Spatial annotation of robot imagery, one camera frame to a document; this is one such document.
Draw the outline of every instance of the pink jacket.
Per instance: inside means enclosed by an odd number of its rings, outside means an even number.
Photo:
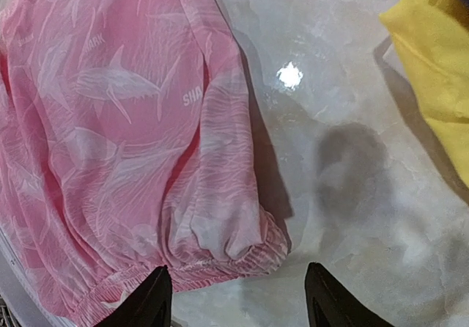
[[[176,291],[280,266],[214,0],[12,0],[0,28],[0,227],[47,310],[92,326],[159,265]]]

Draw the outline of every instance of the yellow garment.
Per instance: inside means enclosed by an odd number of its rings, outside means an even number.
[[[401,0],[380,18],[420,112],[469,187],[469,10],[459,0]]]

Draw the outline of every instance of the white fish pattern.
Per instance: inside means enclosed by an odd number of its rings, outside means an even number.
[[[82,64],[83,57],[84,57],[85,53],[88,51],[88,42],[89,42],[89,39],[91,39],[91,33],[92,33],[92,30],[93,30],[93,26],[95,25],[95,21],[96,21],[96,8],[93,7],[92,16],[90,18],[90,23],[89,23],[89,27],[88,27],[88,32],[86,33],[83,48],[81,49],[81,53],[80,53],[80,58],[78,59],[78,64],[79,65]]]
[[[118,150],[118,146],[111,140],[87,128],[75,127],[63,142],[77,169],[84,168],[88,161],[109,161]]]
[[[86,68],[77,77],[74,90],[95,100],[110,100],[132,124],[120,102],[130,98],[157,96],[158,121],[161,120],[161,90],[151,81],[122,67],[122,45],[108,67]]]
[[[150,251],[158,247],[156,228],[149,224],[137,224],[131,230],[134,242],[129,243],[141,256],[148,256]]]
[[[141,200],[147,192],[147,186],[151,183],[150,180],[158,177],[161,173],[160,167],[171,159],[171,155],[179,155],[183,150],[182,147],[167,149],[161,145],[159,147],[148,147],[139,154],[123,152],[122,160],[117,161],[96,196],[97,208],[103,208],[105,203],[116,209],[126,208],[126,205]],[[115,200],[122,191],[127,194],[126,203],[119,203],[119,206],[116,206]],[[107,227],[104,223],[110,223],[108,220],[108,216],[104,218],[97,216],[96,228],[98,228],[98,234]]]
[[[18,173],[21,179],[21,185],[19,186],[21,193],[44,202],[44,177],[33,174],[19,163],[16,163],[14,171]]]
[[[75,28],[78,22],[78,17],[80,15],[86,16],[86,13],[96,6],[95,9],[97,8],[97,13],[101,13],[103,15],[104,27],[106,27],[106,20],[108,17],[107,10],[114,1],[115,0],[99,0],[96,5],[95,1],[69,0],[62,10],[62,16],[64,18],[70,17],[72,19],[72,26]]]
[[[4,230],[5,234],[15,236],[23,248],[30,250],[36,249],[36,244],[34,243],[31,230],[28,227],[21,227],[18,224],[16,216],[13,216],[11,221],[4,223]]]

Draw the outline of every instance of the shark print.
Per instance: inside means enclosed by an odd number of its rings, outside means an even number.
[[[98,208],[110,206],[116,208],[114,215],[117,215],[129,204],[137,203],[145,197],[148,187],[155,182],[163,170],[161,167],[174,157],[180,154],[184,149],[152,145],[145,147],[141,152],[123,152],[121,159],[117,160],[112,172],[101,187],[95,201]],[[128,194],[123,202],[120,194],[122,191]],[[109,224],[109,216],[97,216],[96,227],[99,232]]]
[[[93,27],[94,27],[95,23],[96,23],[96,8],[93,7],[92,16],[91,16],[90,21],[89,21],[88,32],[86,33],[83,48],[81,49],[81,53],[80,53],[80,58],[78,59],[79,65],[81,65],[83,63],[83,57],[88,51],[88,43],[89,43],[89,40],[91,39],[91,33],[92,33],[92,30],[93,30]]]
[[[121,100],[131,98],[157,98],[157,118],[161,121],[163,92],[160,87],[148,79],[126,70],[122,66],[124,46],[120,46],[114,54],[108,67],[85,68],[79,74],[74,83],[73,90],[78,94],[95,100],[110,100],[121,111],[125,119],[132,124],[129,114],[122,105]],[[169,70],[165,82],[174,75],[174,69],[179,59]]]
[[[21,166],[19,163],[15,165],[13,170],[18,173],[21,179],[21,184],[18,186],[21,190],[21,194],[44,202],[44,178],[39,174],[34,174],[28,169],[25,169],[24,166]]]
[[[105,136],[81,127],[75,127],[63,139],[63,143],[73,155],[77,169],[82,169],[90,161],[109,161],[118,151],[118,146]]]
[[[62,9],[62,16],[64,18],[71,18],[72,27],[75,28],[79,16],[86,15],[87,12],[95,8],[97,13],[103,15],[104,27],[106,27],[107,10],[114,3],[115,0],[99,0],[99,1],[82,1],[82,0],[69,0],[67,5]]]
[[[16,216],[13,216],[10,222],[5,223],[4,229],[6,234],[15,235],[23,248],[29,250],[36,249],[36,244],[34,243],[31,231],[27,226],[20,226]]]

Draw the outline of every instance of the marble floor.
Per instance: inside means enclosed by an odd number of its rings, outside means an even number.
[[[377,14],[398,0],[217,1],[250,73],[261,201],[292,253],[269,277],[176,294],[174,320],[306,327],[319,261],[395,326],[469,326],[469,190],[382,59]]]

